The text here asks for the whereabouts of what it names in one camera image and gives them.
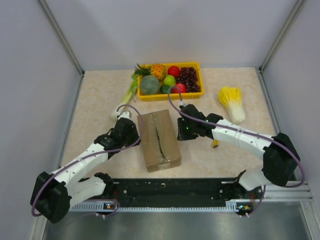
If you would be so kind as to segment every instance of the green apple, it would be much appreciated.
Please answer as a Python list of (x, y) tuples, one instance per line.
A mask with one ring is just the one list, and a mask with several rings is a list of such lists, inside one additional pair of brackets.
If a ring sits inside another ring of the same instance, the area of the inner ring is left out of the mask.
[(165, 77), (165, 79), (163, 80), (163, 84), (168, 85), (168, 86), (174, 86), (176, 85), (176, 79), (174, 76), (172, 75), (168, 75)]

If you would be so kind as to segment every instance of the green onion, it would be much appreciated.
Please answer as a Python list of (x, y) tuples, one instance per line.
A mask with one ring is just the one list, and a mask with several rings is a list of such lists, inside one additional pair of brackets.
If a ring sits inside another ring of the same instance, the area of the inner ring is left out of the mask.
[(132, 74), (131, 78), (133, 79), (131, 86), (129, 87), (128, 91), (126, 91), (126, 94), (124, 95), (124, 97), (122, 98), (121, 102), (119, 103), (118, 106), (116, 106), (116, 108), (110, 113), (109, 118), (113, 121), (117, 121), (118, 116), (123, 112), (124, 107), (119, 109), (119, 112), (117, 112), (117, 109), (119, 106), (123, 105), (123, 104), (128, 104), (129, 101), (131, 100), (131, 98), (133, 98), (133, 96), (135, 95), (137, 89), (138, 89), (138, 74)]

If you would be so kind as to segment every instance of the white robotic arm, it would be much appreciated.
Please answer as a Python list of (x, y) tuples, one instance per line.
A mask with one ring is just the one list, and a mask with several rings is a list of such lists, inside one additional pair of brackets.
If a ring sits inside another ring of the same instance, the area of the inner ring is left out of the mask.
[[(244, 134), (243, 131), (252, 132), (247, 129), (241, 128), (226, 119), (221, 119), (217, 122), (219, 125), (224, 125), (227, 127), (232, 127), (238, 129), (238, 131), (229, 130), (223, 127), (216, 127), (212, 129), (213, 139), (218, 141), (227, 142), (233, 144), (241, 149), (247, 150), (253, 155), (255, 155), (260, 160), (264, 159), (265, 147), (269, 147), (271, 145), (270, 141), (262, 139), (260, 137), (254, 137), (247, 134)], [(267, 138), (272, 138), (271, 135), (265, 135)], [(257, 166), (253, 169), (245, 171), (240, 179), (239, 184), (242, 185), (247, 191), (251, 191), (256, 187), (262, 185), (269, 185), (271, 182), (265, 177), (262, 172), (263, 165)]]
[(216, 124), (202, 123), (180, 114), (178, 118), (178, 140), (192, 140), (201, 137), (209, 137), (213, 140), (224, 141), (233, 144), (241, 149), (247, 150), (262, 160), (262, 165), (241, 173), (238, 183), (247, 191), (268, 184), (285, 186), (297, 167), (297, 162), (277, 144), (277, 142), (289, 149), (298, 160), (297, 151), (289, 137), (283, 133), (277, 136), (258, 134), (253, 131), (241, 128), (220, 115), (210, 113), (204, 116), (192, 104), (181, 105), (181, 112), (190, 117)]
[(33, 205), (36, 196), (40, 194), (35, 203), (35, 209), (52, 223), (58, 222), (67, 214), (69, 208), (89, 198), (101, 195), (106, 190), (106, 185), (113, 182), (112, 178), (104, 173), (96, 173), (93, 177), (85, 180), (82, 178), (94, 167), (118, 153), (122, 147), (135, 144), (138, 138), (137, 128), (131, 120), (130, 112), (122, 113), (114, 128), (108, 133), (98, 136), (82, 154), (67, 166), (50, 174), (41, 173), (36, 180), (30, 204)]

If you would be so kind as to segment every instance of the green melon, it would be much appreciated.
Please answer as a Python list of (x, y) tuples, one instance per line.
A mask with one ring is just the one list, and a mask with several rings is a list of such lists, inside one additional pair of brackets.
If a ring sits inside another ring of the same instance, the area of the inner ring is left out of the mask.
[(144, 95), (154, 95), (159, 92), (160, 82), (158, 78), (152, 75), (144, 76), (140, 83), (140, 91)]

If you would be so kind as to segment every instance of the red grapes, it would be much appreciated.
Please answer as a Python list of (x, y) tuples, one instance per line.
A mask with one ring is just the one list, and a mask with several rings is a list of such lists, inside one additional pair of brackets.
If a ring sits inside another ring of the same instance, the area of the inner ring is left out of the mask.
[(194, 67), (182, 67), (179, 77), (175, 80), (177, 84), (181, 83), (186, 86), (187, 93), (201, 92), (201, 88), (197, 85), (197, 81), (197, 71)]

